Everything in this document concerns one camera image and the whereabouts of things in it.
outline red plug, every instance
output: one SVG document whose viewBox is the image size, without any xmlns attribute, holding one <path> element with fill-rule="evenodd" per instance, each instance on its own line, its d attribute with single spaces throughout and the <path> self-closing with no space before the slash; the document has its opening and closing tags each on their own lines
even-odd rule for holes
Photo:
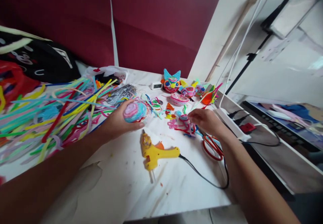
<svg viewBox="0 0 323 224">
<path fill-rule="evenodd" d="M 251 123 L 247 123 L 245 125 L 240 126 L 240 129 L 243 131 L 243 133 L 245 133 L 246 135 L 249 135 L 251 132 L 253 132 L 256 129 L 256 127 Z"/>
</svg>

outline maroon wall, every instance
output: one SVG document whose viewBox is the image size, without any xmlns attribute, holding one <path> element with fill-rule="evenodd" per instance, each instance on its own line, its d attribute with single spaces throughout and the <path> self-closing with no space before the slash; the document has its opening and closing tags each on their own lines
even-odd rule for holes
<svg viewBox="0 0 323 224">
<path fill-rule="evenodd" d="M 92 66 L 114 65 L 110 0 L 0 0 L 0 20 L 61 43 Z"/>
<path fill-rule="evenodd" d="M 119 65 L 187 77 L 218 1 L 112 0 Z"/>
<path fill-rule="evenodd" d="M 219 0 L 112 0 L 119 65 L 187 77 Z M 113 65 L 110 0 L 0 0 L 0 21 Z"/>
</svg>

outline red scissors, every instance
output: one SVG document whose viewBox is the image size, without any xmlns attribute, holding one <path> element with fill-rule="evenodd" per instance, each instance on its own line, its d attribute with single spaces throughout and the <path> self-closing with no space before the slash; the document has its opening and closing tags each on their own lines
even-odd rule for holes
<svg viewBox="0 0 323 224">
<path fill-rule="evenodd" d="M 213 140 L 213 139 L 215 139 L 216 141 L 218 141 L 217 138 L 215 138 L 214 136 L 209 136 L 205 131 L 201 130 L 200 128 L 199 128 L 199 132 L 203 135 L 202 146 L 203 146 L 204 150 L 206 151 L 206 153 L 214 160 L 222 161 L 224 154 L 223 154 L 221 148 L 218 146 L 218 144 Z M 208 145 L 219 155 L 219 157 L 216 157 L 214 154 L 209 152 L 209 150 L 207 149 L 207 147 L 205 145 L 205 142 L 208 143 Z"/>
</svg>

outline power strip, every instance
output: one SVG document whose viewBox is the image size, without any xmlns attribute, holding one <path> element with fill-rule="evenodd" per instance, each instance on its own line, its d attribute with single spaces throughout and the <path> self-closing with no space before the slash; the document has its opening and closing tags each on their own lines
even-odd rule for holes
<svg viewBox="0 0 323 224">
<path fill-rule="evenodd" d="M 233 133 L 237 136 L 241 141 L 248 141 L 251 136 L 246 135 L 243 131 L 238 127 L 236 123 L 233 122 L 233 119 L 229 118 L 228 112 L 223 108 L 218 108 L 215 110 L 218 116 L 227 124 L 227 126 L 233 131 Z"/>
</svg>

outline digital thermometer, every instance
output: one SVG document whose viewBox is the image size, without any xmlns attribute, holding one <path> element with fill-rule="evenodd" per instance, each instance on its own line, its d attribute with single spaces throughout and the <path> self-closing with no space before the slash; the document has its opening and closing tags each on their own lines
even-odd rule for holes
<svg viewBox="0 0 323 224">
<path fill-rule="evenodd" d="M 161 89 L 162 87 L 163 87 L 163 84 L 161 82 L 154 82 L 154 83 L 151 83 L 150 85 L 151 90 Z"/>
</svg>

